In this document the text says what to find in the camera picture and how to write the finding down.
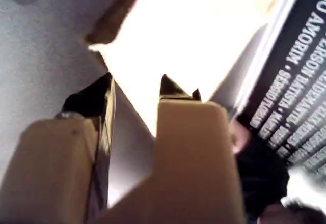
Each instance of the black poster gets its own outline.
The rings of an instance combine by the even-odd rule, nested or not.
[[[239,120],[326,176],[326,0],[297,0]]]

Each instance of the bright light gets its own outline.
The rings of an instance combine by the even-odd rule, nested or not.
[[[226,77],[274,0],[138,0],[117,39],[99,50],[153,135],[167,74],[204,101]]]

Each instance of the dark hair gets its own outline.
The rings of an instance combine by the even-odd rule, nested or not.
[[[326,224],[326,215],[320,209],[307,206],[300,201],[291,202],[286,208],[301,224]]]

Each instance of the gray wall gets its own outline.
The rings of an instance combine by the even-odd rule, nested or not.
[[[83,36],[112,0],[0,0],[0,179],[20,133],[105,70]]]

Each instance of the black fabric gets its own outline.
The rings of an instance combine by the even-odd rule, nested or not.
[[[287,195],[289,174],[285,163],[257,137],[237,155],[237,164],[246,213],[255,221],[268,205]]]

